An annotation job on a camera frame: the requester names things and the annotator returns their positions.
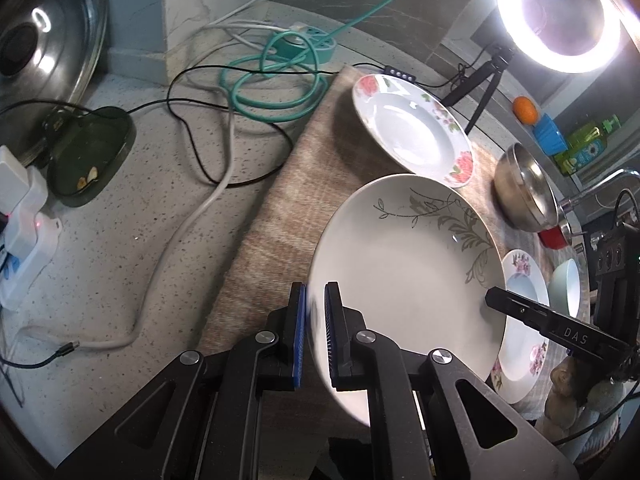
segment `floral plate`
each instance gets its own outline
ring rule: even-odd
[[[471,180],[471,142],[431,94],[397,77],[370,74],[358,79],[351,95],[371,136],[402,167],[449,187]]]
[[[507,290],[549,306],[545,279],[532,256],[516,249],[502,260]],[[494,389],[510,404],[522,400],[538,380],[545,363],[549,339],[524,325],[507,318],[504,340],[491,370]]]
[[[324,286],[333,281],[345,306],[400,348],[446,348],[489,376],[506,317],[484,295],[504,288],[504,275],[486,226],[455,190],[414,174],[370,182],[338,208],[316,246],[306,288],[314,361],[336,401],[368,424],[367,393],[336,392],[329,378]]]

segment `gloved hand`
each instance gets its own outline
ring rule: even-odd
[[[567,357],[551,371],[552,387],[545,403],[545,414],[536,422],[536,429],[549,441],[571,436],[603,418],[625,397],[632,387],[623,383],[602,381],[587,394],[584,406],[578,406],[576,396],[585,390],[590,367]],[[571,462],[584,462],[598,454],[615,436],[618,429],[615,413],[593,430],[559,446]]]

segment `placemat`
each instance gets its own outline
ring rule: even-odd
[[[291,282],[306,281],[320,235],[349,195],[371,180],[406,172],[371,139],[356,116],[351,88],[361,75],[351,67],[338,74],[269,190],[207,319],[198,346],[204,354],[231,348],[239,339],[260,330],[271,310],[287,304]],[[474,144],[474,154],[474,176],[458,191],[487,225],[500,256],[516,248],[527,251],[548,281],[557,264],[576,257],[574,249],[546,250],[537,235],[510,227],[500,213],[492,187],[497,161],[478,144]],[[580,312],[584,319],[588,313],[588,283],[582,283],[582,289]],[[533,420],[542,414],[551,384],[549,372],[564,355],[562,347],[550,344],[540,379],[516,405],[525,418]],[[266,394],[263,425],[333,436],[368,433],[330,397],[308,346],[303,387],[295,394]]]

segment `orange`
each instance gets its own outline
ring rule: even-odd
[[[521,95],[513,100],[513,113],[522,124],[533,126],[538,122],[538,109],[528,97]]]

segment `black tripod stand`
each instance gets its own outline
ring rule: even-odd
[[[465,95],[468,95],[474,88],[482,84],[485,79],[493,75],[489,82],[489,86],[486,88],[482,99],[480,99],[480,102],[478,103],[478,108],[476,108],[469,124],[465,128],[465,133],[467,135],[476,125],[476,121],[486,108],[489,99],[491,99],[495,89],[498,88],[500,79],[502,78],[502,73],[507,69],[511,59],[513,59],[513,55],[513,50],[509,47],[501,46],[496,53],[492,55],[489,61],[473,72],[469,78],[465,79],[459,86],[454,88],[449,95],[441,101],[443,106],[447,108],[451,107],[459,102]]]

